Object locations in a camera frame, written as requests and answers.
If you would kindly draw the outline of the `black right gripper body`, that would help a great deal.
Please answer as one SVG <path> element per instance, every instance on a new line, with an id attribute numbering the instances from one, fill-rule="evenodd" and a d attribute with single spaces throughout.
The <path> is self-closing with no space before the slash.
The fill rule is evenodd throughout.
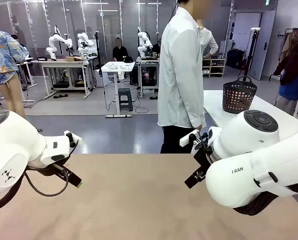
<path id="1" fill-rule="evenodd" d="M 206 173 L 212 164 L 211 155 L 213 150 L 210 146 L 204 146 L 203 144 L 195 146 L 194 149 L 196 153 L 193 157 L 200 164 L 198 171 Z"/>

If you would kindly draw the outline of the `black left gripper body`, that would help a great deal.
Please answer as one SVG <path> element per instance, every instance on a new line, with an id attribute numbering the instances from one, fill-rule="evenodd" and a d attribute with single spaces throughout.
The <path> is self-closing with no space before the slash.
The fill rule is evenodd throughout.
<path id="1" fill-rule="evenodd" d="M 47 177 L 52 175 L 65 177 L 66 174 L 70 174 L 70 171 L 64 166 L 65 163 L 65 161 L 55 161 L 47 165 L 41 161 L 31 161 L 28 163 L 26 169 L 38 171 L 40 174 Z"/>

